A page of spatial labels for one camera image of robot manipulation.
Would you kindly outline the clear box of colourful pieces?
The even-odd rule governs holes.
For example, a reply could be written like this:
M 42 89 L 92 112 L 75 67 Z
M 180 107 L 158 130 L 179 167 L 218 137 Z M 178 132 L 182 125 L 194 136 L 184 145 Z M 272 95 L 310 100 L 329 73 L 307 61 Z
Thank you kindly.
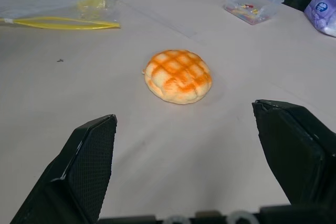
M 225 0 L 224 10 L 251 24 L 259 24 L 275 16 L 284 0 Z

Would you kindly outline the purple tissue pack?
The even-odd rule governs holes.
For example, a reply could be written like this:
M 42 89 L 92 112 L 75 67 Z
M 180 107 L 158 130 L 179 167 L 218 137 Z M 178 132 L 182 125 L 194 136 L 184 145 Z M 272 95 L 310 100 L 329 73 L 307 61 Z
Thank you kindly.
M 304 13 L 316 30 L 336 38 L 336 0 L 311 0 Z

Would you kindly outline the round orange crosshatched bread bun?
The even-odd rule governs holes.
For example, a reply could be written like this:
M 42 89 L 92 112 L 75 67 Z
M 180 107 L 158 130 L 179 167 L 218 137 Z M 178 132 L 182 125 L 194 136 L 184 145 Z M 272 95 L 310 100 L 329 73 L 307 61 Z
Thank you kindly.
M 183 49 L 155 54 L 142 71 L 149 90 L 163 101 L 191 104 L 212 87 L 211 72 L 197 54 Z

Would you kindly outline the clear yellow-zip plastic bag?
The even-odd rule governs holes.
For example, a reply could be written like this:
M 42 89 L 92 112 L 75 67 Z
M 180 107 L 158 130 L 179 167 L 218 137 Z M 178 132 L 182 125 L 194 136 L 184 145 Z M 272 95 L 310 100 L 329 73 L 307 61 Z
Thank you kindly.
M 42 29 L 120 28 L 118 0 L 0 0 L 0 25 Z

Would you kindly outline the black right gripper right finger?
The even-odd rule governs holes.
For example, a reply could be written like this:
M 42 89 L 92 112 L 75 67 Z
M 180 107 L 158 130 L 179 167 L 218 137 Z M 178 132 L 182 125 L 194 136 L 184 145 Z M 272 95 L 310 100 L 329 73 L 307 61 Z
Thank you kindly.
M 290 203 L 336 206 L 336 133 L 300 105 L 252 106 L 268 166 Z

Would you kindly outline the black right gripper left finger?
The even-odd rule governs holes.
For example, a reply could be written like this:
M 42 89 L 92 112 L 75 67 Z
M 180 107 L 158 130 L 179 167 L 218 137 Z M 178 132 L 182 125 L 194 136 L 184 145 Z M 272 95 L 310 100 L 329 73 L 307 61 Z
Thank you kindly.
M 76 128 L 10 224 L 96 224 L 111 177 L 115 115 Z

